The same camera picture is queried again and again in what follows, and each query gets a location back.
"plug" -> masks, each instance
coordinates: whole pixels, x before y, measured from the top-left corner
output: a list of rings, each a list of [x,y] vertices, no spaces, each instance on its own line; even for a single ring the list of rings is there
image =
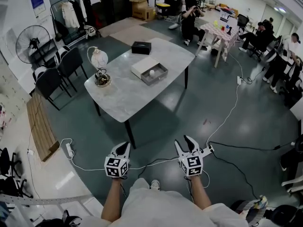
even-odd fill
[[[67,144],[66,144],[66,148],[67,148],[67,152],[68,152],[68,155],[70,156],[70,158],[73,158],[74,153],[73,153],[73,151],[72,151],[72,149],[71,149],[71,144],[70,144],[70,143],[67,143]]]

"green floor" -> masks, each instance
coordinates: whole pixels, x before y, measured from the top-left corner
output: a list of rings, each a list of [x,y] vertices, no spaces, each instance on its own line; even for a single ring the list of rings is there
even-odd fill
[[[186,47],[177,30],[167,29],[169,25],[169,22],[154,20],[143,26],[172,37],[173,43],[195,53],[196,43]],[[77,46],[81,50],[83,66],[89,76],[95,71],[86,56],[89,46],[104,50],[109,61],[130,49],[130,46],[110,36],[88,42],[83,40]],[[230,53],[242,64],[245,77],[253,78],[263,67],[237,47],[232,48]],[[203,52],[189,66],[187,90],[184,89],[184,74],[181,74],[130,119],[137,144],[137,149],[131,150],[132,167],[144,166],[156,158],[177,156],[174,139],[184,144],[184,134],[196,139],[204,147],[207,138],[234,106],[237,76],[241,75],[239,65],[231,56],[226,63],[220,59],[217,69],[213,67],[214,61],[215,57],[210,52]],[[45,104],[57,139],[73,138],[75,164],[85,169],[99,169],[103,168],[105,156],[111,148],[128,140],[128,136],[124,124],[105,112],[101,112],[102,116],[98,117],[93,100],[83,85],[84,75],[80,70],[78,75],[71,77],[78,90],[75,93],[69,86],[72,98],[59,89],[52,96],[61,108],[60,111],[56,111],[48,102]],[[273,148],[296,139],[298,121],[284,106],[282,97],[274,94],[269,85],[262,81],[263,75],[264,72],[252,85],[239,88],[237,107],[211,140],[237,146]],[[289,150],[288,147],[272,152],[224,146],[214,146],[214,149],[218,157],[235,163],[246,174],[256,195],[267,196],[270,206],[295,204],[295,199],[290,198],[281,187],[285,175],[279,166],[279,158]],[[76,170],[93,195],[104,204],[111,183],[104,171]],[[210,175],[210,185],[206,191],[213,203],[223,202],[230,206],[236,200],[254,199],[243,175],[235,167],[209,155],[204,158],[204,170]],[[139,173],[136,170],[128,172],[128,178],[123,183],[126,192]],[[178,191],[190,199],[187,182],[177,161],[149,167],[142,176],[147,181],[158,179],[163,190]],[[207,185],[206,175],[202,175],[202,179],[203,184]]]

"sneaker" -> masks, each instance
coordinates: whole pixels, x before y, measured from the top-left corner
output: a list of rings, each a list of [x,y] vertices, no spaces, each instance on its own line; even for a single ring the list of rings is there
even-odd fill
[[[242,47],[239,47],[239,50],[240,50],[240,51],[243,51],[243,52],[245,52],[245,53],[247,52],[247,50],[243,49]]]
[[[274,93],[278,93],[278,92],[276,91],[276,87],[272,87],[272,86],[270,85],[270,89],[273,90]]]
[[[153,180],[151,182],[150,188],[153,189],[153,190],[159,191],[160,190],[160,182],[158,180]]]
[[[270,83],[270,81],[266,77],[263,77],[262,79],[263,79],[263,81]]]
[[[190,40],[185,40],[184,44],[186,44],[187,46],[189,45]]]

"marble table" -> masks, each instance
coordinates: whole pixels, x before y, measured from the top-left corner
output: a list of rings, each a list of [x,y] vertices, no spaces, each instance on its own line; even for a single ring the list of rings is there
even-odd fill
[[[169,41],[153,38],[148,42],[151,43],[150,55],[133,54],[129,50],[106,66],[107,74],[112,79],[107,87],[98,87],[95,84],[95,75],[84,83],[99,115],[100,107],[117,121],[125,123],[134,148],[135,141],[129,119],[167,88],[183,71],[187,88],[188,65],[195,58],[191,52]],[[131,72],[131,66],[147,56],[151,56],[168,69],[165,78],[150,86]]]

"person sitting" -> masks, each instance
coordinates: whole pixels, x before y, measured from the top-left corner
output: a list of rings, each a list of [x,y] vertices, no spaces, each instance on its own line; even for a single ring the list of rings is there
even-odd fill
[[[187,46],[193,40],[194,35],[199,36],[198,45],[202,41],[205,31],[203,29],[199,30],[195,27],[196,17],[204,16],[204,13],[198,6],[192,6],[188,11],[182,12],[182,34],[185,39],[184,44]]]
[[[272,17],[270,17],[269,20],[265,19],[263,21],[264,27],[267,31],[273,31],[274,30],[273,21],[274,21],[274,19]]]
[[[274,93],[277,93],[276,83],[278,82],[280,75],[284,71],[287,73],[291,69],[294,62],[296,66],[292,76],[294,78],[293,80],[296,80],[300,74],[300,71],[302,70],[302,66],[296,56],[297,50],[299,48],[299,35],[293,33],[291,36],[287,35],[282,37],[282,44],[283,48],[281,52],[273,61],[270,62],[270,67],[263,78],[263,81],[270,83],[268,79],[271,76],[274,76],[270,85],[270,88]]]
[[[265,26],[263,23],[259,23],[259,28],[258,28],[258,33],[254,34],[254,33],[246,33],[243,35],[240,35],[239,37],[241,39],[245,39],[244,44],[242,45],[242,47],[239,47],[240,51],[246,52],[248,45],[251,43],[253,46],[255,47],[260,47],[263,44],[266,43],[266,41],[268,41],[268,37],[270,36],[270,34],[266,31]]]

